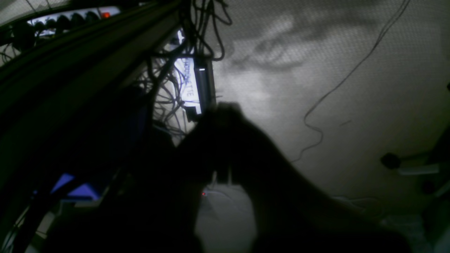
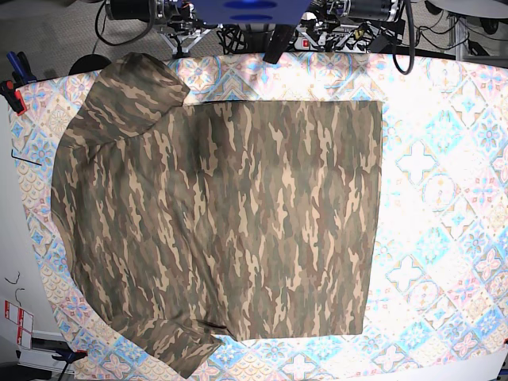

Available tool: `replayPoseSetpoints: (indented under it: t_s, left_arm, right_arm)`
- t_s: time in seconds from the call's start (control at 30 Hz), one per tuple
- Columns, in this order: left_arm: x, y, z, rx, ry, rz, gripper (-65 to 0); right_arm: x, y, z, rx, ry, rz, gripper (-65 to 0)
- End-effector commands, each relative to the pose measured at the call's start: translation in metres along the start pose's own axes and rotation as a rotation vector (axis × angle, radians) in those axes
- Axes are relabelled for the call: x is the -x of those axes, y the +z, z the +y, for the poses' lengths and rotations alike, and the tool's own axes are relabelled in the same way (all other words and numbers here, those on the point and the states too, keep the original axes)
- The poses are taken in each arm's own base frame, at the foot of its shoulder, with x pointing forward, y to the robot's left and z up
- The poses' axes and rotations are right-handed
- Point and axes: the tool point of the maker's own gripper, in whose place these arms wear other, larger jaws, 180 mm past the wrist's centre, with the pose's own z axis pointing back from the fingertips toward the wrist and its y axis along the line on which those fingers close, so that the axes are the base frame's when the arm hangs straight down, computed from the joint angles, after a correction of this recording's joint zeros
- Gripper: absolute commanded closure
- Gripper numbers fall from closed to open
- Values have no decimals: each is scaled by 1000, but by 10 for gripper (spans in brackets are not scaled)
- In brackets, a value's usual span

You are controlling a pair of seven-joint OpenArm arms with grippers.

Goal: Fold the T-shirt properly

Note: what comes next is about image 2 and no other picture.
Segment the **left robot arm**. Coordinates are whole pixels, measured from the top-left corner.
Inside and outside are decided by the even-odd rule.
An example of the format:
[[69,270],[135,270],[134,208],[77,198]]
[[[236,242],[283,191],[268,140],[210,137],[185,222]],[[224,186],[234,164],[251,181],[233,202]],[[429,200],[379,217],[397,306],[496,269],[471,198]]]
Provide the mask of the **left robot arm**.
[[319,10],[336,17],[371,21],[394,21],[402,8],[397,0],[314,1]]

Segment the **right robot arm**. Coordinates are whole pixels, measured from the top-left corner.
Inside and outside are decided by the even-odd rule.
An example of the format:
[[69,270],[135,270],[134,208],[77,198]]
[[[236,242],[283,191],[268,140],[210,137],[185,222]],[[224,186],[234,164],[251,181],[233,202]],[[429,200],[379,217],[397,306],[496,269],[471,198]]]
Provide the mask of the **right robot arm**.
[[191,19],[193,5],[188,1],[106,0],[104,9],[110,20],[139,20],[155,23]]

